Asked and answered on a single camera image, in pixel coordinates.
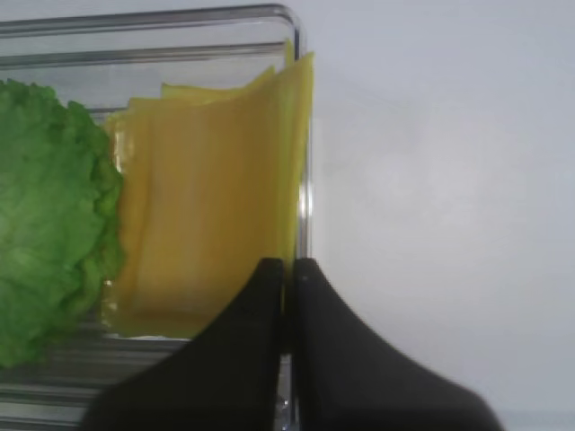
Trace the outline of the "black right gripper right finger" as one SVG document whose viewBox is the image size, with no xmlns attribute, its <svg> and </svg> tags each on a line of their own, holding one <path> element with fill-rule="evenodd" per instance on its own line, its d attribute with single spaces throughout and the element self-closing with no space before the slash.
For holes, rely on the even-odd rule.
<svg viewBox="0 0 575 431">
<path fill-rule="evenodd" d="M 294 374 L 303 430 L 499 430 L 476 393 L 410 359 L 343 301 L 314 259 L 293 267 Z"/>
</svg>

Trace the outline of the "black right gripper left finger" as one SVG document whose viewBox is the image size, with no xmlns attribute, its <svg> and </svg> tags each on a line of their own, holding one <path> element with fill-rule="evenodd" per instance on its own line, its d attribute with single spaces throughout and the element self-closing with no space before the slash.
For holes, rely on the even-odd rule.
<svg viewBox="0 0 575 431">
<path fill-rule="evenodd" d="M 271 430 L 280 358 L 283 263 L 262 259 L 194 340 L 105 390 L 83 430 Z"/>
</svg>

